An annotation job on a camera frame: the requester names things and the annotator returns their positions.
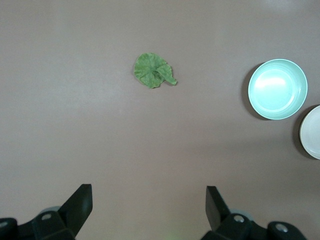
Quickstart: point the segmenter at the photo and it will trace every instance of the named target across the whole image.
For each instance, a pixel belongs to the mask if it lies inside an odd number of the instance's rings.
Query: bowl
[[[305,102],[307,92],[304,72],[286,59],[263,63],[254,71],[248,86],[253,109],[271,120],[281,120],[295,114]]]
[[[312,109],[303,119],[300,141],[308,154],[320,159],[320,106]]]

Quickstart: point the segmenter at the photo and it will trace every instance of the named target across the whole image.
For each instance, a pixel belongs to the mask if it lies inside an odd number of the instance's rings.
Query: screw
[[[41,220],[47,220],[51,218],[51,213],[47,213],[41,217]]]
[[[238,223],[243,223],[245,221],[245,219],[240,215],[235,215],[233,219]]]
[[[288,228],[287,228],[285,225],[281,224],[281,223],[277,223],[277,224],[275,225],[275,228],[276,228],[278,231],[283,232],[283,233],[287,233],[287,232],[289,231]]]
[[[8,222],[7,221],[4,221],[4,222],[0,222],[0,228],[4,228],[5,226],[8,225]]]

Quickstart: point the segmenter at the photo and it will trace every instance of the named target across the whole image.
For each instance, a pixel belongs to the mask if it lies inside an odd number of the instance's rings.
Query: spinach leaf
[[[150,89],[157,88],[164,81],[176,85],[171,66],[160,56],[147,52],[141,54],[134,65],[134,75]]]

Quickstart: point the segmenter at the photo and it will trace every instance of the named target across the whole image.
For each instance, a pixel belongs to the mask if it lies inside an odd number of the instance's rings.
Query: gray table
[[[0,1],[0,217],[22,224],[91,183],[78,240],[199,240],[215,185],[259,225],[318,239],[320,161],[299,127],[320,104],[320,2],[90,2]],[[145,52],[176,86],[135,79]],[[276,58],[304,70],[308,96],[295,115],[263,120],[249,77]]]

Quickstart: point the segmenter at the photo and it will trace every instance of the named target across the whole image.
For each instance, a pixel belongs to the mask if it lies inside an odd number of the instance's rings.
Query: light blue bowl
[[[254,110],[271,119],[285,119],[303,105],[308,92],[307,78],[292,61],[274,59],[255,70],[248,87],[249,100]]]

